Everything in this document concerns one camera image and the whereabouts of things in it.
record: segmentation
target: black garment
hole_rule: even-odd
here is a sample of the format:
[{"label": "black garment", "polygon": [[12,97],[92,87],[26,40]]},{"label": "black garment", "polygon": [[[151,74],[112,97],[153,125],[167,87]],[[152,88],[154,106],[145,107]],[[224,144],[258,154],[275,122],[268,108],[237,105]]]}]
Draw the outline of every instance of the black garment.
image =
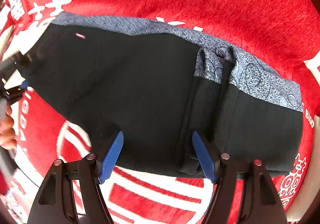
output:
[{"label": "black garment", "polygon": [[194,77],[198,50],[171,34],[128,36],[51,24],[29,51],[38,60],[19,71],[45,101],[88,133],[92,152],[114,128],[122,130],[116,165],[203,178],[191,143],[196,130],[221,152],[260,159],[275,175],[290,171],[302,113],[229,84],[229,61],[221,84]]}]

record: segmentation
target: black cable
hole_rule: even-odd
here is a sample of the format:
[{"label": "black cable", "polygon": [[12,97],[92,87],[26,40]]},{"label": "black cable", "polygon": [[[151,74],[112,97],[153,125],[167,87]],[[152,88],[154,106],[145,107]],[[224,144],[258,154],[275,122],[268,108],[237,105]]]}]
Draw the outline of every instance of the black cable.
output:
[{"label": "black cable", "polygon": [[21,170],[21,168],[20,167],[18,167],[18,169],[34,184],[34,185],[36,185],[35,184],[35,182],[33,181],[33,180],[31,180],[30,178],[29,178],[29,176],[28,175],[26,175],[25,174],[25,172],[23,171],[23,170]]}]

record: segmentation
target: finger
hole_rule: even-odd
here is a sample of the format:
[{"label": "finger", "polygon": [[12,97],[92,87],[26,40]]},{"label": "finger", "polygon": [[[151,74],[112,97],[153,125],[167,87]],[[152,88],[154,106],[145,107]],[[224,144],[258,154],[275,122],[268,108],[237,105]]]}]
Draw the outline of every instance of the finger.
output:
[{"label": "finger", "polygon": [[7,115],[9,115],[9,116],[12,114],[12,108],[9,105],[7,105],[5,111],[7,112]]},{"label": "finger", "polygon": [[11,141],[5,142],[1,145],[4,149],[11,150],[11,149],[17,149],[17,141],[16,139],[13,139]]},{"label": "finger", "polygon": [[13,127],[14,120],[10,116],[6,116],[3,120],[0,122],[0,134],[3,134],[4,131],[10,129]]},{"label": "finger", "polygon": [[0,135],[0,145],[4,144],[5,142],[9,142],[16,137],[16,133],[13,128],[7,129]]}]

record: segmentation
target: gray patterned fabric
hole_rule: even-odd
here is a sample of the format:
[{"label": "gray patterned fabric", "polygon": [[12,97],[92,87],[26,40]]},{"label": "gray patterned fabric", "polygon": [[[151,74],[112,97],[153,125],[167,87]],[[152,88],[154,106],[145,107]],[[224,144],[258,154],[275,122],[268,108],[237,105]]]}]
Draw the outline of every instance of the gray patterned fabric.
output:
[{"label": "gray patterned fabric", "polygon": [[220,38],[191,29],[136,17],[84,17],[60,13],[56,25],[80,25],[128,35],[171,33],[199,45],[195,76],[221,83],[223,60],[235,63],[229,82],[258,99],[302,112],[300,86],[282,78],[265,62]]}]

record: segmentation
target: silver screw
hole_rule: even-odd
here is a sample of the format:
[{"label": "silver screw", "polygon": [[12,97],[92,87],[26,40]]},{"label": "silver screw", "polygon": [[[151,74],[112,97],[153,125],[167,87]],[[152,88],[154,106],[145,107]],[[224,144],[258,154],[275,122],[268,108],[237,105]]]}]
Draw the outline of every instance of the silver screw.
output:
[{"label": "silver screw", "polygon": [[53,164],[55,166],[59,166],[61,163],[62,163],[62,161],[60,159],[58,159],[58,160],[55,160]]},{"label": "silver screw", "polygon": [[95,157],[96,157],[95,154],[88,154],[87,155],[88,160],[93,160]]},{"label": "silver screw", "polygon": [[222,153],[221,158],[224,160],[228,160],[228,159],[230,159],[230,155],[228,155],[227,153]]},{"label": "silver screw", "polygon": [[254,164],[256,166],[261,166],[262,165],[262,162],[260,160],[258,160],[258,159],[254,160],[253,162],[254,162]]}]

